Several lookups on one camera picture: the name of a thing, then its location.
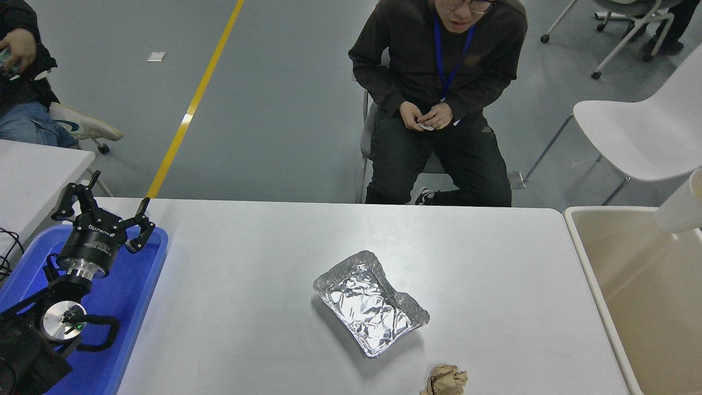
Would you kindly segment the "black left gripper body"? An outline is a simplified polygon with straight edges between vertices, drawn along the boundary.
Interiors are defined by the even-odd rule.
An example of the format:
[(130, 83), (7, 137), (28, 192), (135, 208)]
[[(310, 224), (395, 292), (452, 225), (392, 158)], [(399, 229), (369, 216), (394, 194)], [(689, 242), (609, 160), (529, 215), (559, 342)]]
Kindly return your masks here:
[(87, 262), (96, 265), (99, 273), (109, 273), (121, 245), (126, 242), (126, 230), (115, 226), (107, 219), (97, 222), (90, 217), (78, 217), (59, 252), (59, 267), (69, 270), (75, 263)]

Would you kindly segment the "person's hand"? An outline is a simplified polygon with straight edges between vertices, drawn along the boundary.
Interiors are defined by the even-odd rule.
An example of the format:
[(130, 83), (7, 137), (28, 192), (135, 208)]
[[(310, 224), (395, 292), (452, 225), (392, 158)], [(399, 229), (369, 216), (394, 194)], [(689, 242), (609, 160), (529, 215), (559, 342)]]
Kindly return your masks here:
[(37, 42), (32, 32), (26, 29), (14, 29), (1, 40), (1, 48), (9, 48), (10, 56), (3, 64), (3, 71), (15, 70), (22, 74), (37, 56)]

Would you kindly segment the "person's right hand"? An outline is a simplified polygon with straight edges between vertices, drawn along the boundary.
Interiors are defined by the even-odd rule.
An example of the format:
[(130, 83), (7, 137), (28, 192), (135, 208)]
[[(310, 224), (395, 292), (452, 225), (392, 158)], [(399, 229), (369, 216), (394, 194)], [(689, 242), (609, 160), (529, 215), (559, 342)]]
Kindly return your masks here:
[(399, 106), (399, 114), (406, 128), (416, 132), (432, 130), (424, 124), (424, 114), (419, 108), (409, 101), (404, 101)]

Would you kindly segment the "person's left hand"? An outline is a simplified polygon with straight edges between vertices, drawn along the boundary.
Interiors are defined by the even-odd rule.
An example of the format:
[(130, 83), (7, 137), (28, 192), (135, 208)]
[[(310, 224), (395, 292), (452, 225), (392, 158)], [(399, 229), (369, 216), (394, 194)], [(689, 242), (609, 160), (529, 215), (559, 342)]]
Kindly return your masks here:
[(445, 128), (453, 119), (453, 110), (446, 102), (441, 102), (424, 115), (424, 124), (432, 127), (429, 131), (435, 131)]

